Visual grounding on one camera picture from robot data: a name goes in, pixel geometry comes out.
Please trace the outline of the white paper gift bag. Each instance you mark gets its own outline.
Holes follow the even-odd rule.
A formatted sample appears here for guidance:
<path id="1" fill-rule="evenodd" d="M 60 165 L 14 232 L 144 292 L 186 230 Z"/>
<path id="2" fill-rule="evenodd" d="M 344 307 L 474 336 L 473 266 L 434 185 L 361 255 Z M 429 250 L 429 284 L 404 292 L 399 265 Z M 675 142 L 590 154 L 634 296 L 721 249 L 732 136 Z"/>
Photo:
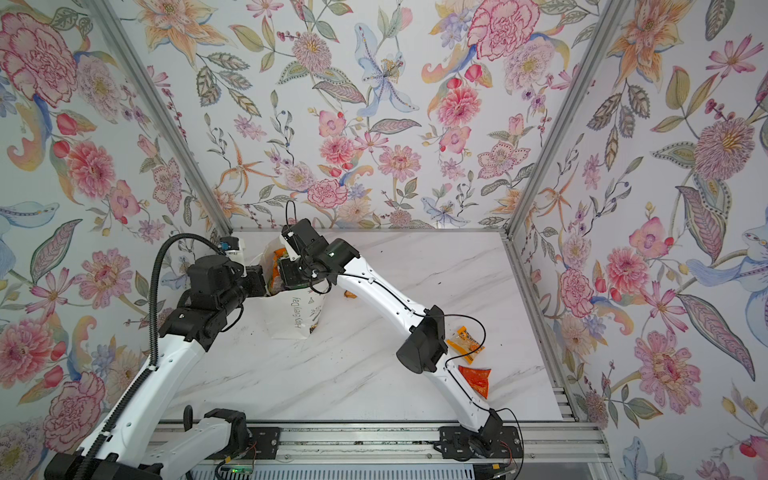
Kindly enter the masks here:
<path id="1" fill-rule="evenodd" d="M 280 237 L 270 241 L 262 253 L 252 261 L 261 265 L 267 286 L 267 296 L 252 301 L 256 316 L 264 323 L 272 339 L 305 340 L 319 325 L 325 298 L 310 289 L 287 290 L 276 295 L 269 291 L 272 254 L 284 248 Z"/>

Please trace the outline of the orange Fox's fruits candy bag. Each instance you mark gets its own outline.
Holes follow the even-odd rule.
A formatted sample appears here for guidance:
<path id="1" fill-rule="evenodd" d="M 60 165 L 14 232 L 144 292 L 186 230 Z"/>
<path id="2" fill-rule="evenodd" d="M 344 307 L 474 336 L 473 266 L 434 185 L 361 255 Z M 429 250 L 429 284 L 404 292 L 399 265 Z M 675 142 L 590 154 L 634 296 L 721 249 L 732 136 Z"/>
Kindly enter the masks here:
<path id="1" fill-rule="evenodd" d="M 285 289 L 281 274 L 281 261 L 287 257 L 288 253 L 285 248 L 277 249 L 272 254 L 272 270 L 269 281 L 269 291 L 272 295 L 276 295 Z"/>

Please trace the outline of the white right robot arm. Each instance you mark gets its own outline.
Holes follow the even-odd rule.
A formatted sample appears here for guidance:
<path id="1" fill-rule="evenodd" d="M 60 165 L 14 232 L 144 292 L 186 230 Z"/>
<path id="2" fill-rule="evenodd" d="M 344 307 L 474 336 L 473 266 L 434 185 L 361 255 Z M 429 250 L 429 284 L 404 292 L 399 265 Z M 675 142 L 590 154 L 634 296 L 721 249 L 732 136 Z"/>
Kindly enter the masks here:
<path id="1" fill-rule="evenodd" d="M 347 241 L 328 241 L 307 219 L 282 228 L 280 241 L 299 277 L 313 287 L 323 281 L 355 294 L 392 322 L 404 339 L 396 353 L 409 371 L 424 375 L 453 408 L 467 442 L 484 457 L 501 442 L 503 420 L 460 372 L 446 343 L 447 315 L 427 308 L 381 277 Z"/>

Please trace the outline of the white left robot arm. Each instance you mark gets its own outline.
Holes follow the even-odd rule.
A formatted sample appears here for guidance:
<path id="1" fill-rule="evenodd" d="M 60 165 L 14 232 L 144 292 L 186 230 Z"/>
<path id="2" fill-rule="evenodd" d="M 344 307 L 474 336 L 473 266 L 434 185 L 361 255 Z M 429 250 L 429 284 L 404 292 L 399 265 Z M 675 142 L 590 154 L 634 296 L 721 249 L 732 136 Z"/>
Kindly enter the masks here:
<path id="1" fill-rule="evenodd" d="M 190 278 L 186 305 L 159 329 L 148 363 L 117 406 L 74 453 L 56 454 L 45 478 L 179 479 L 211 456 L 228 459 L 251 446 L 245 414 L 216 408 L 166 446 L 149 448 L 181 384 L 227 330 L 228 316 L 242 309 L 246 299 L 266 294 L 260 265 L 245 266 L 223 255 L 197 261 Z"/>

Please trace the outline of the red orange snack packet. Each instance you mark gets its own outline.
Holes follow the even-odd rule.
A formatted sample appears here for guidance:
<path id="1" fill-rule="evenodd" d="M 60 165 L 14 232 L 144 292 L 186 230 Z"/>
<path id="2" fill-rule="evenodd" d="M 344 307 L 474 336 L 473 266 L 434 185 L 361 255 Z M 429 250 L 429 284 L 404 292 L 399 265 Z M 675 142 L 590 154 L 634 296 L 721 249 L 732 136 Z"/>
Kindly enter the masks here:
<path id="1" fill-rule="evenodd" d="M 480 395 L 483 399 L 488 398 L 490 387 L 489 377 L 492 372 L 491 369 L 476 369 L 460 366 L 459 371 L 469 386 L 478 395 Z"/>

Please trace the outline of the yellow orange biscuit packet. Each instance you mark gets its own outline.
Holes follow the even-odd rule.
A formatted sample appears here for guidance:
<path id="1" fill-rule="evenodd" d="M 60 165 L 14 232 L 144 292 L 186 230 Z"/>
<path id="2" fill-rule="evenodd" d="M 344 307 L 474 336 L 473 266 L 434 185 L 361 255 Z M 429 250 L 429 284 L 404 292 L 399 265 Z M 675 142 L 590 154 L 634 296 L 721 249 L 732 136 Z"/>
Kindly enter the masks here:
<path id="1" fill-rule="evenodd" d="M 476 340 L 466 326 L 459 327 L 446 340 L 446 343 L 467 365 L 472 365 L 476 357 L 485 349 L 481 341 Z"/>

